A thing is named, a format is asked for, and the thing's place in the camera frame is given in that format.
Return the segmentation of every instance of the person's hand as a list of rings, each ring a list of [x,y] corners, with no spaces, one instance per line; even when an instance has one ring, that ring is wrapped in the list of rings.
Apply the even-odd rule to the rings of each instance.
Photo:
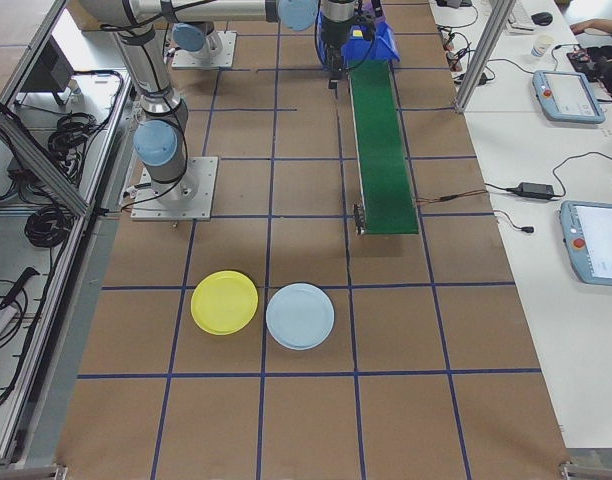
[[[584,22],[573,23],[570,26],[571,31],[575,35],[579,35],[580,33],[584,33],[584,30],[587,28],[593,28],[593,20],[586,20]]]

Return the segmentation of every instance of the computer mouse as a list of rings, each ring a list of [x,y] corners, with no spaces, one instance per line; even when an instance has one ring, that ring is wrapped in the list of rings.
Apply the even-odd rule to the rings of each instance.
[[[550,25],[553,22],[553,16],[548,12],[539,12],[535,15],[531,15],[530,18],[532,18],[535,25],[539,25],[541,27]]]

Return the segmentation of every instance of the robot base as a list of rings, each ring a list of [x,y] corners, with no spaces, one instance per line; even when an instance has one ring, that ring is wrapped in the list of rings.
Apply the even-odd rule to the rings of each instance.
[[[236,32],[217,32],[222,42],[222,51],[211,58],[201,59],[186,50],[178,50],[173,58],[174,70],[214,70],[231,68],[235,57]]]
[[[210,220],[217,178],[217,157],[191,157],[188,159],[188,172],[198,180],[197,193],[190,200],[162,203],[149,200],[133,207],[130,214],[133,220]],[[150,182],[150,175],[144,169],[140,183]],[[136,202],[153,198],[151,189],[139,190]]]

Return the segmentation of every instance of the green conveyor belt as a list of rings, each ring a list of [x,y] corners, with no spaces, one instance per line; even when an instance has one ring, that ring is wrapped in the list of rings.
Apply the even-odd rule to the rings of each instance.
[[[418,233],[389,64],[367,60],[350,74],[368,234]]]

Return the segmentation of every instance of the screen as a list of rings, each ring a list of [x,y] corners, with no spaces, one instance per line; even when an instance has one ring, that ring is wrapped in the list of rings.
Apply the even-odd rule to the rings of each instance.
[[[595,116],[595,109],[580,77],[552,73],[546,73],[545,77],[561,113],[582,117]]]
[[[594,277],[612,278],[612,208],[575,207]]]

